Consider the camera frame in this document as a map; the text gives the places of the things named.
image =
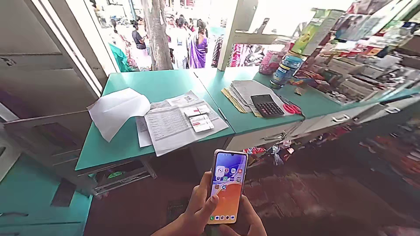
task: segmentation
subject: printed form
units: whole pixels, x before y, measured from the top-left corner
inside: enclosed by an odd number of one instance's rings
[[[214,128],[196,133],[184,109],[201,105],[207,105],[210,109],[208,116]],[[144,118],[158,157],[229,127],[206,101],[199,99],[192,91],[162,102],[153,102]]]

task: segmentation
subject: drawer handle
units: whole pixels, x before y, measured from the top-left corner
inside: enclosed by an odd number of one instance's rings
[[[283,131],[283,132],[281,132],[279,134],[275,134],[275,135],[272,135],[272,136],[264,137],[263,139],[266,140],[266,141],[277,140],[277,139],[284,140],[286,138],[286,135],[287,135],[287,133]]]
[[[349,120],[350,117],[348,115],[343,115],[343,117],[341,117],[341,118],[337,119],[337,118],[333,117],[332,119],[333,119],[334,122],[344,122],[346,120]]]
[[[11,236],[11,235],[13,235],[13,236],[18,236],[18,235],[20,235],[21,233],[19,233],[19,232],[13,232],[13,233],[0,233],[0,236]]]
[[[28,216],[29,214],[26,213],[20,213],[20,212],[5,212],[5,213],[0,213],[0,217],[4,217],[4,216],[10,216],[10,215],[16,215],[16,216]]]
[[[388,108],[388,109],[385,109],[385,111],[390,113],[390,114],[393,114],[393,113],[398,113],[401,110],[398,109],[398,108]]]

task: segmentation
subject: tree trunk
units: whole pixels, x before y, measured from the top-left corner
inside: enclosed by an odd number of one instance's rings
[[[166,35],[165,0],[141,0],[147,35],[150,39],[152,70],[172,70],[171,54]]]

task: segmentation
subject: phone screen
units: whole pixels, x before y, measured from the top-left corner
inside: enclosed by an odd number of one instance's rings
[[[235,223],[242,183],[245,177],[247,156],[244,154],[218,152],[216,156],[211,196],[219,196],[219,204],[211,215],[208,224]]]

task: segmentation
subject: calculator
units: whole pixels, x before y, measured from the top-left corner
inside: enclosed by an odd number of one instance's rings
[[[279,117],[284,112],[273,101],[269,94],[251,96],[252,103],[263,117]]]

